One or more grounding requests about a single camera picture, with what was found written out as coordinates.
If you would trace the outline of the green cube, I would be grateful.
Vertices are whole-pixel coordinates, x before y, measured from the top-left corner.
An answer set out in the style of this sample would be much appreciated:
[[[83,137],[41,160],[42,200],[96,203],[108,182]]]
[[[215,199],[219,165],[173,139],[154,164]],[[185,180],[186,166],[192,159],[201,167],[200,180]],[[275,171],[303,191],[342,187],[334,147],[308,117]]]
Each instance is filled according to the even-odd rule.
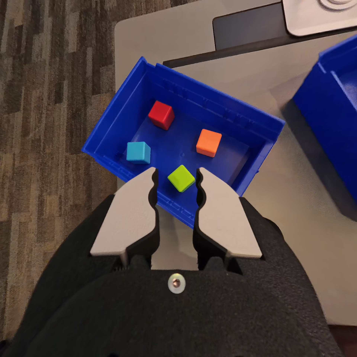
[[[167,178],[180,193],[183,193],[195,183],[194,176],[184,165],[177,167]]]

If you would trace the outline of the light blue cube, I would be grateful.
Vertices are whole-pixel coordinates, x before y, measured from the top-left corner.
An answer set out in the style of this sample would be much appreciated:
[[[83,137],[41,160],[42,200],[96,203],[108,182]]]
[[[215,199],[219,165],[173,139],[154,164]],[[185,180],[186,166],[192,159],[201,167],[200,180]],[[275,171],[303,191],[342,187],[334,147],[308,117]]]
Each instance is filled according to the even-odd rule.
[[[126,160],[134,164],[150,164],[151,148],[144,141],[128,142]]]

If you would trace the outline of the blue plastic bin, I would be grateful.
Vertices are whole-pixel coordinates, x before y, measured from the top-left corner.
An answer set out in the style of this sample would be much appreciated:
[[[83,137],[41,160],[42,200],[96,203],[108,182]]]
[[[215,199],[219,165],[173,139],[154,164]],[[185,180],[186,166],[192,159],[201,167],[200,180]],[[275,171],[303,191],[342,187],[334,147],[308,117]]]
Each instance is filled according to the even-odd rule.
[[[356,201],[357,35],[319,54],[293,101]]]
[[[173,108],[166,131],[148,117],[155,101]],[[179,193],[167,176],[184,165],[193,176],[206,168],[239,196],[258,173],[285,121],[164,65],[140,57],[82,147],[82,152],[127,182],[150,166],[158,169],[157,204],[191,229],[197,189]],[[198,154],[202,129],[222,134],[214,158]],[[150,164],[126,160],[128,142],[151,148]]]

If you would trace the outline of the dark rectangular table pad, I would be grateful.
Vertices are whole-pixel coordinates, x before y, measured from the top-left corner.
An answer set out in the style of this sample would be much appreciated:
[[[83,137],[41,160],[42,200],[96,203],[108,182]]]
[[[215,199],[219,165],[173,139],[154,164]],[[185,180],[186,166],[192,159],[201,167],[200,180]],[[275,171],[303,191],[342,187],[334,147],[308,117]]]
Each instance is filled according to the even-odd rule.
[[[216,17],[212,26],[216,51],[287,35],[281,2]]]

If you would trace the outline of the white document stand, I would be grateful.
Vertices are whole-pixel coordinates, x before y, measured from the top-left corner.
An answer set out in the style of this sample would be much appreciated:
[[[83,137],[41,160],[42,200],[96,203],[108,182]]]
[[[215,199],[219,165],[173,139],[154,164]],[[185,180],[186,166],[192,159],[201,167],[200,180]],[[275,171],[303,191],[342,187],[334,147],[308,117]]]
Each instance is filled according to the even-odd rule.
[[[282,6],[287,30],[297,37],[357,25],[356,0],[283,0]]]

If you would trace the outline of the orange cube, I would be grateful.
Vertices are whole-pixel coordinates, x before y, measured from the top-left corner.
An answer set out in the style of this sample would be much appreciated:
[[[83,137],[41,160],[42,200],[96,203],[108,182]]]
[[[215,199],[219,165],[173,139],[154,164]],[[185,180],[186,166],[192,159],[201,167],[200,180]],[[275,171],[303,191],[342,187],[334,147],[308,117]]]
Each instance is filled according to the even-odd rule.
[[[214,158],[219,147],[222,134],[202,129],[196,144],[196,152]]]

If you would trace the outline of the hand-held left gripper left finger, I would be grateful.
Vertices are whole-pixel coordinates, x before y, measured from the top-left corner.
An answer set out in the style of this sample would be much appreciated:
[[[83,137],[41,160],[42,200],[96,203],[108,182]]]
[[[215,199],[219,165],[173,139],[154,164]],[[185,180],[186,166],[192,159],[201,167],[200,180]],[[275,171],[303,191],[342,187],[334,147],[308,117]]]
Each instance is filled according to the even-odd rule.
[[[160,244],[156,207],[158,169],[150,167],[117,190],[90,250],[91,256],[118,256],[123,267],[143,256],[151,266]]]

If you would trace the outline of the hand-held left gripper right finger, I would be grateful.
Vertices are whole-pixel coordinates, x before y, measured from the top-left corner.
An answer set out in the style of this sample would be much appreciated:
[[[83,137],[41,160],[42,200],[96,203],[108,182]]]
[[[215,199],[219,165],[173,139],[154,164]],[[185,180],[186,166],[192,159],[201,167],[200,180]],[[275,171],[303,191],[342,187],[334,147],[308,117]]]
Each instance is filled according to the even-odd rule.
[[[204,167],[196,171],[196,187],[193,246],[198,270],[204,270],[212,257],[220,258],[225,268],[234,265],[235,258],[261,259],[240,196]]]

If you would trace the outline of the red cube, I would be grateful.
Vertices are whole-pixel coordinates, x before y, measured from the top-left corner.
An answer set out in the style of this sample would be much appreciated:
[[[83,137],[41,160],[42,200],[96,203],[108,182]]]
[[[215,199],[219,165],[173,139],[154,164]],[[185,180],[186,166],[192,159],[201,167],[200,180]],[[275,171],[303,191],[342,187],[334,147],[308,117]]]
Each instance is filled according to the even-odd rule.
[[[175,114],[171,106],[156,100],[148,117],[155,126],[167,131],[175,119]]]

